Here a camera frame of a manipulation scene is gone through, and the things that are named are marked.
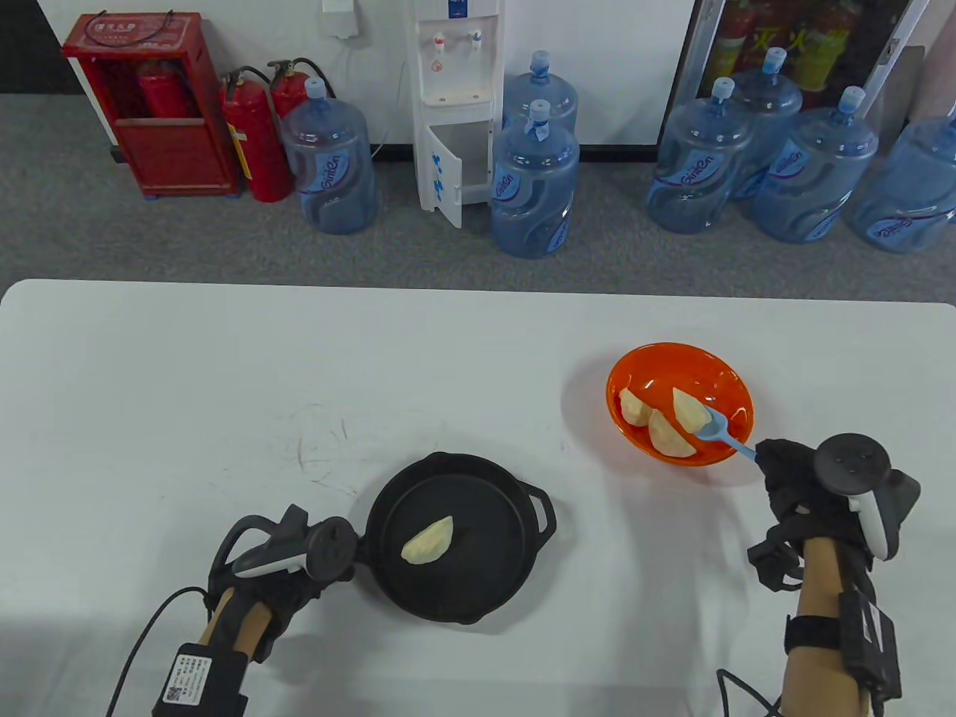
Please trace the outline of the person's left hand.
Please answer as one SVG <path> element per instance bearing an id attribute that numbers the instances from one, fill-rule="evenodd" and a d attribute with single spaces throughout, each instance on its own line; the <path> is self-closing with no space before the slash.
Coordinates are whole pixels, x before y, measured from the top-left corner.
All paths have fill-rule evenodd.
<path id="1" fill-rule="evenodd" d="M 276 523 L 250 515 L 230 528 L 208 575 L 205 606 L 211 621 L 202 632 L 202 645 L 239 652 L 263 663 L 308 602 L 320 598 L 332 584 L 348 583 L 354 577 L 359 536 L 351 523 L 338 516 L 313 526 L 306 522 L 306 516 Z M 246 557 L 227 560 L 248 530 L 269 536 L 248 554 L 266 553 L 266 565 L 278 564 L 278 570 L 242 577 L 239 564 Z"/>

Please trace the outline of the person's right hand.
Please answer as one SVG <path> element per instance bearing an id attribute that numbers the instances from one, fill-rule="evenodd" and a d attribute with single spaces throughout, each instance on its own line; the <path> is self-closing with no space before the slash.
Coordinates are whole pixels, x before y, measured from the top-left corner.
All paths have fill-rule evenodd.
<path id="1" fill-rule="evenodd" d="M 756 445 L 756 465 L 765 476 L 765 487 L 777 520 L 758 545 L 748 549 L 748 561 L 760 582 L 774 592 L 793 592 L 798 584 L 786 577 L 804 579 L 800 561 L 812 538 L 836 542 L 839 567 L 845 570 L 841 586 L 854 585 L 868 598 L 875 597 L 870 571 L 873 553 L 863 536 L 857 513 L 849 502 L 817 481 L 816 451 L 785 439 L 767 439 Z"/>

